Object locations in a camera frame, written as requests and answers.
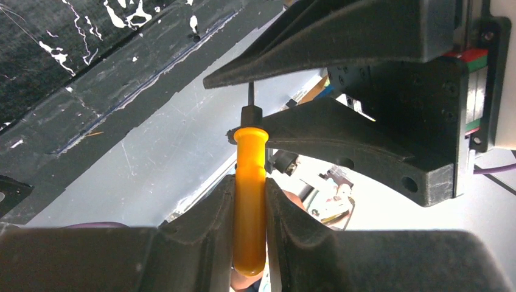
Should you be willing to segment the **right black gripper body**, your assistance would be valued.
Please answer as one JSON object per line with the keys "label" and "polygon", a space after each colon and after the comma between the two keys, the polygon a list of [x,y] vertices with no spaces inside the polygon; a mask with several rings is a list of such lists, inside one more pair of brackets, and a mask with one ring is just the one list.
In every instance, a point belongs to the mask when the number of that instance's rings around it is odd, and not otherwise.
{"label": "right black gripper body", "polygon": [[512,103],[512,13],[501,1],[457,1],[453,47],[425,63],[334,66],[329,80],[349,105],[436,153],[501,147]]}

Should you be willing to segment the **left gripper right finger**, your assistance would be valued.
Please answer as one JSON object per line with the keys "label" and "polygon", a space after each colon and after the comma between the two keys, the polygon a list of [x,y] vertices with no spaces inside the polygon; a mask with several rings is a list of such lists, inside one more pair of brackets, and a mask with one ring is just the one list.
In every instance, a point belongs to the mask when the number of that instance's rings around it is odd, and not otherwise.
{"label": "left gripper right finger", "polygon": [[464,231],[334,231],[266,182],[273,291],[513,291]]}

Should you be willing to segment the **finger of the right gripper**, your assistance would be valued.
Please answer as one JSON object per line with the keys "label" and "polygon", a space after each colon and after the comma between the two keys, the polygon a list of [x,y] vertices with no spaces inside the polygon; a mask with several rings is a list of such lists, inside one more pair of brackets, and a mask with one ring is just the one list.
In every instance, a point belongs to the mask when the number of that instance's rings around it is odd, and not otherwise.
{"label": "finger of the right gripper", "polygon": [[376,121],[323,98],[265,116],[267,147],[320,159],[367,176],[430,207],[463,194],[456,122],[394,108]]}
{"label": "finger of the right gripper", "polygon": [[455,1],[297,1],[207,89],[337,65],[426,63],[451,51]]}

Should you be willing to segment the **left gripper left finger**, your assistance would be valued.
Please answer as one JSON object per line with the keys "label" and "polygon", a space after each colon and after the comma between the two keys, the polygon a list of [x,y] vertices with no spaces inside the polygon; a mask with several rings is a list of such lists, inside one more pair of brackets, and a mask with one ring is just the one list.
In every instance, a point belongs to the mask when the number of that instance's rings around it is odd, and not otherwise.
{"label": "left gripper left finger", "polygon": [[2,291],[228,291],[235,179],[159,228],[12,229]]}

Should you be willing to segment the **orange handled screwdriver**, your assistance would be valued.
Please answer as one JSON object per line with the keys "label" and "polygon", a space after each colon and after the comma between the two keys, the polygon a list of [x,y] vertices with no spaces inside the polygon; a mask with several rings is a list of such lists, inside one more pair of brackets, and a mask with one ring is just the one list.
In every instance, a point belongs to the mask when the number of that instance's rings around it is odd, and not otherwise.
{"label": "orange handled screwdriver", "polygon": [[268,133],[260,127],[262,118],[262,109],[255,104],[254,83],[251,82],[248,85],[248,104],[241,112],[241,126],[234,133],[237,167],[233,265],[246,277],[261,273],[266,261],[265,164]]}

